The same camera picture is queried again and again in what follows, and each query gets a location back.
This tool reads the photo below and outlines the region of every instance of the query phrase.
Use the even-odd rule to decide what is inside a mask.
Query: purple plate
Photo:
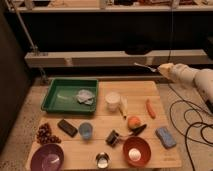
[[[31,159],[31,171],[58,171],[64,161],[62,148],[57,144],[41,146]]]

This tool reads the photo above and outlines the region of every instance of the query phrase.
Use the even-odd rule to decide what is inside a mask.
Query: orange carrot
[[[155,119],[156,113],[153,111],[153,109],[152,109],[152,107],[150,105],[150,100],[149,99],[146,100],[146,109],[147,109],[147,112],[149,113],[150,117],[152,119]]]

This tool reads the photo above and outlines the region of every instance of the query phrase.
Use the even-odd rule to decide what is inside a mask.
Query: green tray
[[[92,105],[80,104],[76,95],[85,89],[94,95]],[[52,80],[49,90],[44,98],[41,109],[48,113],[92,114],[96,110],[98,95],[98,80],[62,79]]]

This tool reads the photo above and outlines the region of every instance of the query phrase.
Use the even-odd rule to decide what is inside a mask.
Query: clear plastic cup
[[[89,140],[92,137],[93,126],[89,122],[83,122],[78,131],[84,140]]]

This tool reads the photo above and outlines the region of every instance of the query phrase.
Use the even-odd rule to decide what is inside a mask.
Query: gray sponge
[[[172,137],[172,135],[165,126],[156,129],[155,133],[166,149],[176,146],[174,138]]]

